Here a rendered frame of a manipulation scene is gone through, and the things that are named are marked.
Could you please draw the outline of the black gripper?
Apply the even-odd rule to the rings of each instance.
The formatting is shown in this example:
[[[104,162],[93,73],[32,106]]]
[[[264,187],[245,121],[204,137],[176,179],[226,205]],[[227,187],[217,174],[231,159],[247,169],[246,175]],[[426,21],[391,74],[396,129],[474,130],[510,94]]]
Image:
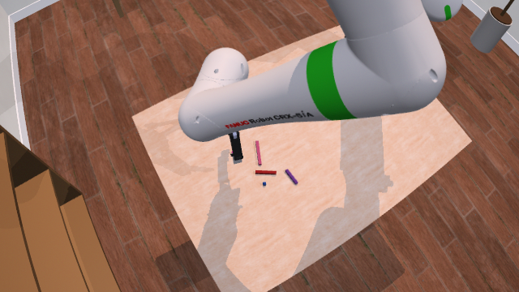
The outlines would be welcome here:
[[[242,162],[243,155],[242,155],[242,147],[240,142],[240,135],[239,131],[236,131],[234,133],[230,133],[229,139],[232,147],[233,153],[230,155],[233,157],[234,164],[238,164]]]

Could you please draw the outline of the purple rod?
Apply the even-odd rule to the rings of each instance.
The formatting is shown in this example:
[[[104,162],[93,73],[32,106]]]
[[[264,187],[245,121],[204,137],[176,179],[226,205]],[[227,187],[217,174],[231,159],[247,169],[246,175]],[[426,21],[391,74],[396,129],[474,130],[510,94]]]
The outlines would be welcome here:
[[[289,175],[289,177],[291,178],[291,180],[294,182],[294,184],[298,184],[298,181],[296,180],[296,178],[290,173],[290,171],[287,169],[285,170],[285,172]]]

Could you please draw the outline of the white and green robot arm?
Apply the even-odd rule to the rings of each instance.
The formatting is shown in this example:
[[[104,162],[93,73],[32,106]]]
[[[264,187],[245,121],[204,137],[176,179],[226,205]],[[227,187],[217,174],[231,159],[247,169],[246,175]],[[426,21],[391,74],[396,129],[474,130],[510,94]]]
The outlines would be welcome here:
[[[184,134],[208,142],[273,124],[409,113],[436,99],[446,61],[430,21],[451,19],[463,0],[326,1],[346,38],[251,78],[236,49],[212,51],[179,108]]]

